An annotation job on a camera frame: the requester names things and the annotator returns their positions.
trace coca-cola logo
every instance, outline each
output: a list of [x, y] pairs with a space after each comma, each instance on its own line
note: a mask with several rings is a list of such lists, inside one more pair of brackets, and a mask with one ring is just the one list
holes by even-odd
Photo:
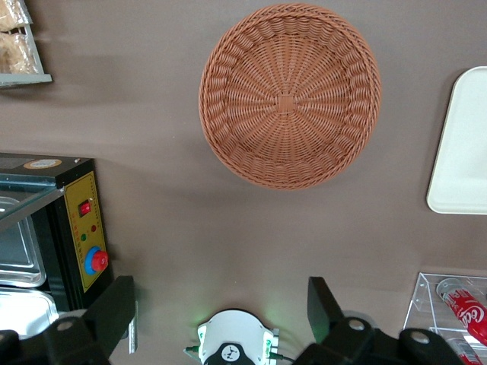
[[465, 327], [468, 327], [472, 321], [477, 323], [481, 322], [484, 319], [484, 315], [484, 309], [480, 306], [471, 306], [458, 313], [458, 316], [461, 318]]

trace cable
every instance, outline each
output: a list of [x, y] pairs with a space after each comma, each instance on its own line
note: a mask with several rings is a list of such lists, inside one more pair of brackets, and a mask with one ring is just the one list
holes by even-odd
[[198, 361], [199, 363], [201, 360], [199, 359], [198, 356], [196, 356], [194, 353], [198, 353], [199, 346], [189, 346], [183, 350], [183, 352], [191, 357], [192, 359]]
[[291, 359], [290, 357], [286, 357], [284, 355], [281, 355], [281, 354], [277, 354], [275, 352], [271, 352], [269, 354], [269, 359], [274, 359], [274, 360], [286, 360], [286, 361], [290, 361], [291, 363], [294, 363], [294, 359]]

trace bread in package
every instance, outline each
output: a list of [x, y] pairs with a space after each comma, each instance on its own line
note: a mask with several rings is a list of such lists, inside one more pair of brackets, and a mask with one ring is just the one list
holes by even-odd
[[16, 33], [0, 33], [0, 68], [8, 70], [11, 74], [36, 74], [38, 69], [33, 59], [32, 52], [27, 44], [27, 36]]
[[0, 31], [8, 32], [30, 23], [23, 0], [0, 0]]

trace round wicker basket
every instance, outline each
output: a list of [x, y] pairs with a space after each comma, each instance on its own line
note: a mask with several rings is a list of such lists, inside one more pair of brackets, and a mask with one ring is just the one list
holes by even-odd
[[379, 107], [368, 44], [339, 15], [303, 4], [269, 6], [232, 27], [199, 89], [212, 150], [237, 175], [272, 189], [308, 188], [343, 171]]

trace screw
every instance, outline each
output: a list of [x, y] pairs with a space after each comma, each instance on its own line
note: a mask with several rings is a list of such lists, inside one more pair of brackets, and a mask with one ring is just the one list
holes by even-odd
[[349, 326], [351, 329], [354, 329], [355, 331], [363, 331], [365, 329], [365, 325], [360, 322], [358, 319], [352, 319], [349, 322]]
[[413, 331], [411, 332], [411, 338], [420, 344], [429, 344], [429, 337], [423, 332]]
[[73, 321], [64, 321], [58, 324], [57, 329], [58, 331], [65, 331], [66, 329], [70, 329], [73, 326]]

